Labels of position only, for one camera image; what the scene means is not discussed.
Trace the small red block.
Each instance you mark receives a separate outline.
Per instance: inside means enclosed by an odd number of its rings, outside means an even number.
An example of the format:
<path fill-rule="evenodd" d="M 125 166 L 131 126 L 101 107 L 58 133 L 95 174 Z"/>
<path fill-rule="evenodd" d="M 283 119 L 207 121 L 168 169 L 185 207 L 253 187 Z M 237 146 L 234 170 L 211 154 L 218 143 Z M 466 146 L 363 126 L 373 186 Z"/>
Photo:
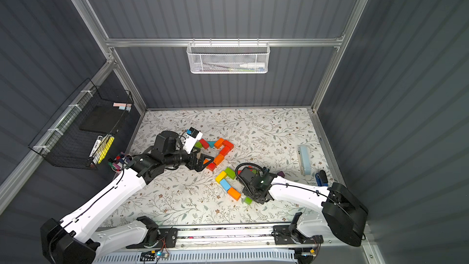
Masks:
<path fill-rule="evenodd" d="M 211 172 L 214 172 L 217 168 L 217 165 L 214 164 L 214 163 L 210 163 L 207 167 L 206 167 L 209 171 Z"/>

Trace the yellow block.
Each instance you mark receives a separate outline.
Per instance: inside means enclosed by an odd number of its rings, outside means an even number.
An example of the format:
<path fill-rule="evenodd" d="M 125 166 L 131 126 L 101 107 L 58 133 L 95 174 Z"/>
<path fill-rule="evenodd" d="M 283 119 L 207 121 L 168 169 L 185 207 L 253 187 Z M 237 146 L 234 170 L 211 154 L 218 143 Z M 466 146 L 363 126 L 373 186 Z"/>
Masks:
<path fill-rule="evenodd" d="M 216 182 L 221 184 L 221 181 L 227 177 L 227 173 L 225 171 L 221 171 L 218 176 L 216 177 Z"/>

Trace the orange rectangular block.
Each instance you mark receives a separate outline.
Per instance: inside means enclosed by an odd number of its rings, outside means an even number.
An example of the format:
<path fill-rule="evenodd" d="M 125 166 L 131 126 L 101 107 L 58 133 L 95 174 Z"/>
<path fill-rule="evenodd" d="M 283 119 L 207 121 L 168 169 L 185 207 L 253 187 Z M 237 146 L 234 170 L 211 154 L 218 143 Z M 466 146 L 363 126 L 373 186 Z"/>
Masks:
<path fill-rule="evenodd" d="M 220 149 L 224 145 L 224 139 L 220 138 L 214 143 L 216 149 Z"/>

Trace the red rectangular block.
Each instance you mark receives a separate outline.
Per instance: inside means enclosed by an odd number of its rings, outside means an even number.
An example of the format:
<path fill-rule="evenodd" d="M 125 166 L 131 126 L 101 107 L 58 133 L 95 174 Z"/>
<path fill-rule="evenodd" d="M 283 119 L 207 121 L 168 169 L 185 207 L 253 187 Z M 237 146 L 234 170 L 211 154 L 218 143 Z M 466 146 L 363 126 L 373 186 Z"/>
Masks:
<path fill-rule="evenodd" d="M 220 151 L 219 154 L 222 155 L 222 156 L 227 156 L 228 153 L 229 153 L 231 150 L 232 150 L 231 148 L 225 146 L 225 147 Z"/>
<path fill-rule="evenodd" d="M 222 144 L 223 144 L 224 147 L 226 147 L 228 149 L 233 149 L 233 147 L 234 147 L 234 145 L 231 142 L 229 142 L 228 140 L 224 140 Z"/>

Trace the light blue block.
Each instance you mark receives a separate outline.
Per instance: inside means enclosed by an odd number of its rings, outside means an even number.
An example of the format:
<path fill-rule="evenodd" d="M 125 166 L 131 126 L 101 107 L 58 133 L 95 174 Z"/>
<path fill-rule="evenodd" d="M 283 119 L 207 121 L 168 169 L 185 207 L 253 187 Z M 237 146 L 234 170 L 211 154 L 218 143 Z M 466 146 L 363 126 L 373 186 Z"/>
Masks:
<path fill-rule="evenodd" d="M 226 181 L 226 179 L 222 179 L 219 184 L 221 187 L 225 190 L 225 192 L 229 192 L 229 190 L 232 188 L 232 186 Z"/>

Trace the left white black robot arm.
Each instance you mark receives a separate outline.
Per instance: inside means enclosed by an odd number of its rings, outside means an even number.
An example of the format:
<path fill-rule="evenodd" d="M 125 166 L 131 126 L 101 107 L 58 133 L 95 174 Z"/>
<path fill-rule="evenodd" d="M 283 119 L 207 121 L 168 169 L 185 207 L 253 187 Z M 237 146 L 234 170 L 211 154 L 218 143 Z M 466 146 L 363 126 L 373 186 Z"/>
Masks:
<path fill-rule="evenodd" d="M 202 132 L 190 128 L 186 137 L 171 131 L 157 135 L 153 146 L 134 155 L 109 185 L 84 205 L 61 220 L 48 220 L 40 228 L 42 253 L 51 264 L 91 264 L 95 259 L 131 245 L 157 246 L 164 235 L 155 221 L 140 216 L 124 227 L 105 231 L 98 228 L 134 193 L 165 171 L 180 166 L 203 171 L 214 157 L 202 154 L 195 144 Z"/>

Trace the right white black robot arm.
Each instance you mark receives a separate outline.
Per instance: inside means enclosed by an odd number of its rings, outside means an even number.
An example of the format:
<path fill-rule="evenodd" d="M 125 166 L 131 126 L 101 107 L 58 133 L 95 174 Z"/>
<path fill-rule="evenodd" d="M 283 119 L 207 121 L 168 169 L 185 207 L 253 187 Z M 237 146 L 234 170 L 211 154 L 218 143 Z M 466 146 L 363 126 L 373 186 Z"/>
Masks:
<path fill-rule="evenodd" d="M 368 209 L 341 183 L 311 186 L 292 182 L 270 172 L 236 171 L 243 193 L 259 204 L 285 201 L 311 210 L 297 212 L 288 226 L 276 226 L 277 244 L 316 244 L 333 235 L 349 246 L 359 247 L 365 239 Z"/>

